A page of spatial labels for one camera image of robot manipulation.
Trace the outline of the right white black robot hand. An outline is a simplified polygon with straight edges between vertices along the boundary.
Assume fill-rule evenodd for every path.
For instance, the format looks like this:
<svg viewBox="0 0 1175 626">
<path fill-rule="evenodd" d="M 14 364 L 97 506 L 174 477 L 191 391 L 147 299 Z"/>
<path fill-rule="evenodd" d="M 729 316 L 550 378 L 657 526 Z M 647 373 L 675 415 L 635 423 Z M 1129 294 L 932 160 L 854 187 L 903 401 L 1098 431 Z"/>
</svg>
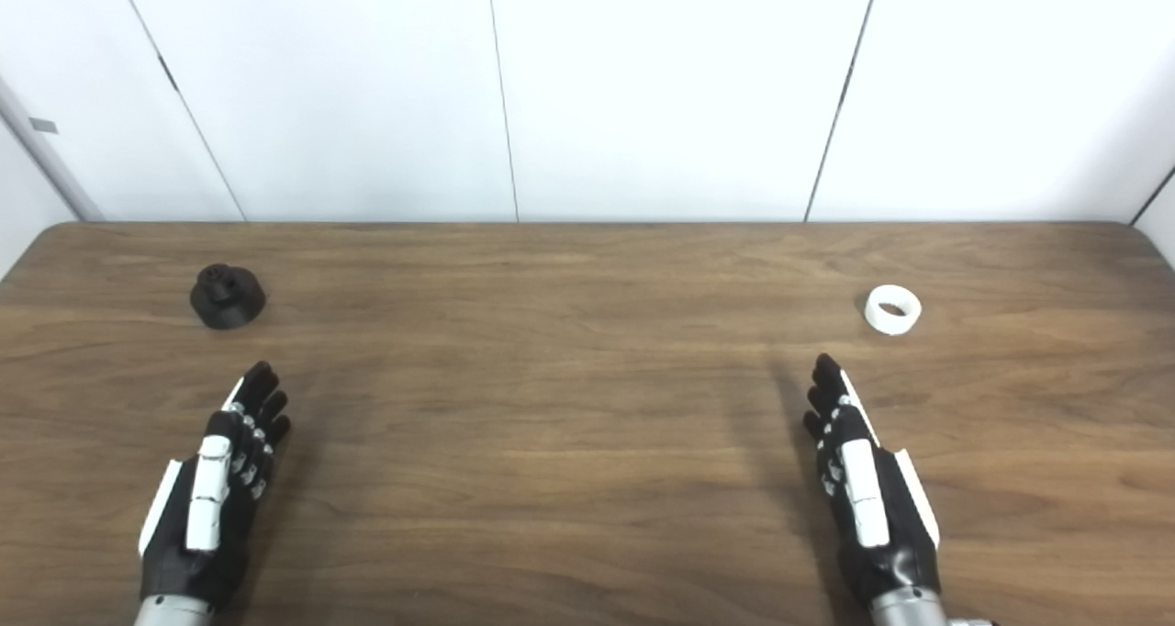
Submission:
<svg viewBox="0 0 1175 626">
<path fill-rule="evenodd" d="M 834 514 L 835 563 L 864 608 L 894 591 L 941 594 L 936 518 L 906 451 L 891 451 L 857 389 L 830 354 L 811 371 L 803 424 L 814 443 L 817 476 Z"/>
</svg>

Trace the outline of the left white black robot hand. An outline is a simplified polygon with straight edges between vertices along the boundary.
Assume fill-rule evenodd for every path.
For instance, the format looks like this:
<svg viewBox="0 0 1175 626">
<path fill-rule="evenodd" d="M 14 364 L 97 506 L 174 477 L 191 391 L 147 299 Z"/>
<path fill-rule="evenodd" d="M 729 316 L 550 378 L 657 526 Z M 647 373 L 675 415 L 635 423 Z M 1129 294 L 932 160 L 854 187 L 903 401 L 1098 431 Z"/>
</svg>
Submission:
<svg viewBox="0 0 1175 626">
<path fill-rule="evenodd" d="M 280 376 L 260 361 L 212 413 L 193 457 L 164 467 L 139 541 L 141 606 L 208 620 L 243 586 L 249 537 L 291 430 Z"/>
</svg>

